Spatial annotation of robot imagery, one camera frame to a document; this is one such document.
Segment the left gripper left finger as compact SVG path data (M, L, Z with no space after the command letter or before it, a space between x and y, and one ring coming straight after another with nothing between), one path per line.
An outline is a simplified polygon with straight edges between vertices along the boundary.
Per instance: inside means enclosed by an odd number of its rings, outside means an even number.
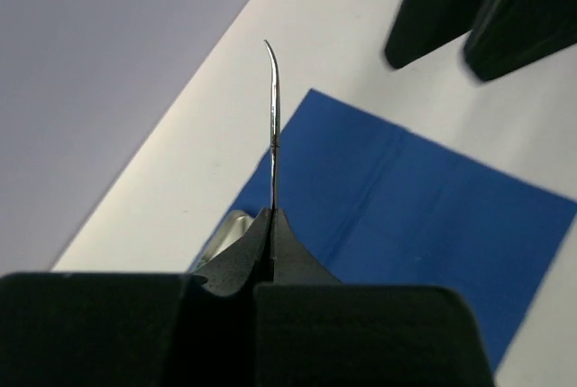
M186 273L18 272L1 280L4 386L251 386L272 213Z

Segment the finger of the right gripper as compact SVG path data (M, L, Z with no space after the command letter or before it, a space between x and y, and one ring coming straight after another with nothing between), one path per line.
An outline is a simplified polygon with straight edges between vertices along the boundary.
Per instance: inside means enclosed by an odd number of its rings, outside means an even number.
M483 0L463 59L492 81L575 43L576 0Z
M495 18L498 0L402 0L383 48L401 69Z

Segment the metal instrument tray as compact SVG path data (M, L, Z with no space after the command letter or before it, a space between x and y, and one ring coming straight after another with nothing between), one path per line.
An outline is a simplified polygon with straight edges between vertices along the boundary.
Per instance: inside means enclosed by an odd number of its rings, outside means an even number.
M251 226L254 217L242 210L230 211L199 250L188 268L194 272L234 244Z

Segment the blue surgical drape cloth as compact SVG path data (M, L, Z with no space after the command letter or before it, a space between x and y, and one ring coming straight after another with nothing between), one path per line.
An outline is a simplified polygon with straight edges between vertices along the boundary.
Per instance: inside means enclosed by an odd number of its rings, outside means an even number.
M457 290L497 367L576 204L310 90L280 143L280 204L338 279Z

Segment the steel surgical scissors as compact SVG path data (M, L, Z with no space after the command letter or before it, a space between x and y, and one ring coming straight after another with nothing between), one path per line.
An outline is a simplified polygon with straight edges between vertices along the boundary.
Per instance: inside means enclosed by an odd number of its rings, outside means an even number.
M270 59L270 209L279 203L279 147L280 147L280 82L279 65L268 40L264 45Z

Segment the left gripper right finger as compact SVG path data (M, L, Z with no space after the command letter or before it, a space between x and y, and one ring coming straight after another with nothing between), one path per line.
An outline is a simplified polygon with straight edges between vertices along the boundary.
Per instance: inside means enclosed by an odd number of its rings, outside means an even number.
M439 286L350 285L270 222L271 281L254 291L258 386L491 386L477 321Z

